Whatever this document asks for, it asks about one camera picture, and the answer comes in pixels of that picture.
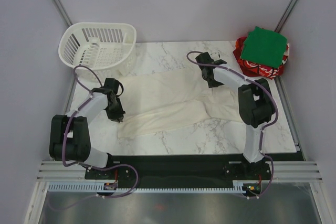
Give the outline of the cream white t shirt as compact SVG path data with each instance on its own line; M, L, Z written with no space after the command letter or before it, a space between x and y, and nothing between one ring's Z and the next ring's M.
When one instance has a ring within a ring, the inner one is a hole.
M215 118L242 122L238 96L226 86L209 88L195 68L120 79L125 110L118 137L133 137Z

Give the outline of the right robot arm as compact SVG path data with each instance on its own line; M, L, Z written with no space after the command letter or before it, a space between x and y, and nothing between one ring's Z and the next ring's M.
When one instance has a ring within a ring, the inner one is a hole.
M244 163L240 172L245 178L254 178L266 159L262 149L265 128L275 124L279 116L268 81L264 78L252 80L227 62L213 60L208 52L196 56L193 63L199 66L210 88L226 86L237 92L239 116L246 126Z

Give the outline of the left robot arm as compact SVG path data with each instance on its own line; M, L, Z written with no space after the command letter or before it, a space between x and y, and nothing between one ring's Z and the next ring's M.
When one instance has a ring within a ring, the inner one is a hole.
M89 125L105 112L113 124L121 123L125 111L120 101L124 92L121 82L106 78L104 85L89 91L81 105L65 115L55 115L51 120L49 155L68 167L73 164L92 166L103 178L111 178L115 165L108 161L109 153L91 146Z

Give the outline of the folded red printed t shirt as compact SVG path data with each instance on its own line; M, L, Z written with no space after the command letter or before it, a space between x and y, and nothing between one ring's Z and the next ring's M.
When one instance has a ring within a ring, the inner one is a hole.
M274 79L277 76L282 75L284 72L285 64L289 57L290 44L286 45L286 51L283 55L281 65L278 68L273 68L270 66L265 66L247 60L243 60L241 58L241 54L244 47L244 41L246 40L246 38L247 37L238 38L235 42L235 50L233 51L233 55L242 73L248 77L263 77L268 78L270 80Z

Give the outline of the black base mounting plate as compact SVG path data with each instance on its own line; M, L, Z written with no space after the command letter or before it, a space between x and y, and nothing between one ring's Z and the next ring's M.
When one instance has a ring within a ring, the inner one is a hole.
M244 169L242 154L110 156L109 171L91 169L85 179L116 179L123 188L231 187L235 180L269 180L266 160L258 169Z

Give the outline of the folded green t shirt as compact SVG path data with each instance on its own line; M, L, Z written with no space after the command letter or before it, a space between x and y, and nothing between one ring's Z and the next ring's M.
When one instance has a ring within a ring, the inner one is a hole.
M287 38L272 30L256 26L243 42L241 58L246 61L278 68L286 51Z

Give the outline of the white plastic laundry basket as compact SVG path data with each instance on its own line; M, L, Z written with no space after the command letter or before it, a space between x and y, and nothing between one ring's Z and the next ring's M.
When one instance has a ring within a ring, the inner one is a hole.
M135 65L136 29L126 23L80 22L70 26L58 47L60 60L83 65L100 79L128 75Z

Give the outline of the left aluminium table rail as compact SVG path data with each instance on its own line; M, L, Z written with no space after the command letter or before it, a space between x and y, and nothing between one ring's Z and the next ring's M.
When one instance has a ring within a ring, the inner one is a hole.
M76 80L74 76L71 76L70 86L65 95L64 106L62 107L61 111L58 113L59 115L64 115L70 110L72 99L75 93L75 89L76 89Z

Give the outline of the right aluminium frame post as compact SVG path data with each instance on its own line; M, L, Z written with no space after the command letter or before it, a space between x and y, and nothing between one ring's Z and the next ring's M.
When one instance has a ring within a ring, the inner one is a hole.
M299 0L290 0L283 15L281 16L277 26L274 29L274 32L281 33L283 30L286 22L288 21L290 15L292 14L293 10L295 9L296 5L298 4Z

